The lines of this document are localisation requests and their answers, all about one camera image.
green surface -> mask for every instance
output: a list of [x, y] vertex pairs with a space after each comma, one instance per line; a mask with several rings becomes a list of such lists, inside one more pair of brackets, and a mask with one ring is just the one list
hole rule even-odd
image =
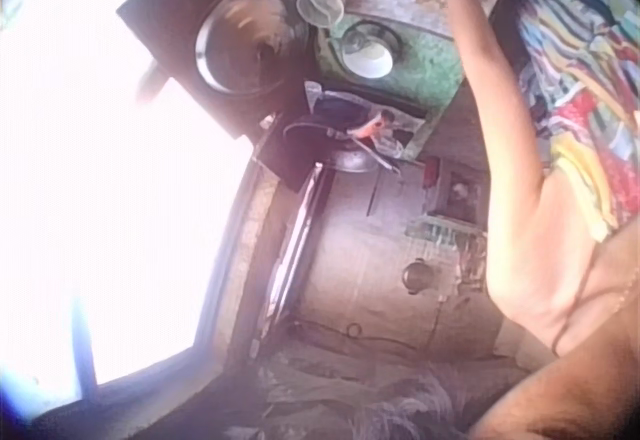
[[[331, 37], [341, 38], [347, 28], [364, 19], [345, 15], [331, 30]], [[394, 30], [404, 42], [402, 57], [386, 77], [368, 80], [346, 72], [332, 53], [324, 32], [318, 35], [316, 57], [326, 77], [363, 85], [427, 110], [425, 125], [405, 149], [405, 159], [414, 160], [458, 91], [464, 78], [462, 65], [451, 40], [404, 24], [379, 19], [375, 21]]]

cloth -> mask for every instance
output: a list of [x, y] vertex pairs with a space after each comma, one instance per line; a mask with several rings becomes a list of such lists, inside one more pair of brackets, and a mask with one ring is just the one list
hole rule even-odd
[[554, 168], [603, 241], [640, 210], [640, 6], [521, 0], [519, 29], [549, 112]]

colorful dress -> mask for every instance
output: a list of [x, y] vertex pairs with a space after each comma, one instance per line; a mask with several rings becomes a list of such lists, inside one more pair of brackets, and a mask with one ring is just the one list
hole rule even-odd
[[548, 106], [554, 166], [603, 241], [640, 211], [640, 5], [521, 0], [519, 28]]

clothing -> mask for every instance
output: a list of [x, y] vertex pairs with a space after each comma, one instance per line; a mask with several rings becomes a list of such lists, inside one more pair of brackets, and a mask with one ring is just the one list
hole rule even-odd
[[519, 29], [547, 102], [554, 167], [603, 241], [640, 211], [640, 5], [521, 0]]

bright window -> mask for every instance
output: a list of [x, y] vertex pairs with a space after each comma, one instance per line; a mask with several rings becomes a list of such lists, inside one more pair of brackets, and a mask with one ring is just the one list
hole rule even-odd
[[98, 384], [193, 344], [252, 152], [174, 81], [135, 105], [123, 1], [29, 0], [0, 34], [0, 367], [27, 416], [79, 398], [73, 301]]

